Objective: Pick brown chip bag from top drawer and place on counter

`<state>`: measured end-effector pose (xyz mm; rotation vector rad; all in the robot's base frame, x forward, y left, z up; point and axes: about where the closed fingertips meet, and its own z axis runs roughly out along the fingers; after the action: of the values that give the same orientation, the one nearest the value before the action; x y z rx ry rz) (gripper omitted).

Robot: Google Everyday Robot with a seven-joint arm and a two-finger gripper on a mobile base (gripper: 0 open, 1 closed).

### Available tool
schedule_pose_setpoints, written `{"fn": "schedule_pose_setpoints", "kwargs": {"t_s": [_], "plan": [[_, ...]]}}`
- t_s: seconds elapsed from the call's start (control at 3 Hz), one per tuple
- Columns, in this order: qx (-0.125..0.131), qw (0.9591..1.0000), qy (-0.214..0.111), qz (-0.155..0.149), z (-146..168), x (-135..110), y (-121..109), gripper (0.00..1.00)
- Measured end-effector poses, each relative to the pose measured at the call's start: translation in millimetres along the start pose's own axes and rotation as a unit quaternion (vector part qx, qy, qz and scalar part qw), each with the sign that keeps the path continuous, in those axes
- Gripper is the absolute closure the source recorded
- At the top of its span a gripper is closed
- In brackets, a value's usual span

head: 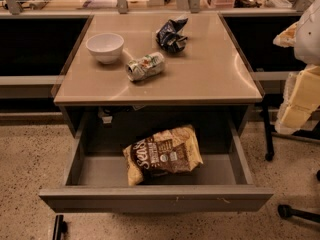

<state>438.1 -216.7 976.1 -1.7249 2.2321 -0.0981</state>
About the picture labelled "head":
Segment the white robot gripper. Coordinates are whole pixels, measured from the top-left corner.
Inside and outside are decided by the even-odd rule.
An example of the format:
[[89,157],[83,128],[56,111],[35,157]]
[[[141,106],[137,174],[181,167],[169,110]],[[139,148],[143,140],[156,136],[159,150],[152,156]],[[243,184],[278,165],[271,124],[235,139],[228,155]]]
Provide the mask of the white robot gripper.
[[294,46],[295,57],[307,65],[299,73],[291,72],[285,82],[275,130],[291,135],[300,130],[320,106],[320,0],[314,0],[297,22],[273,39],[273,44]]

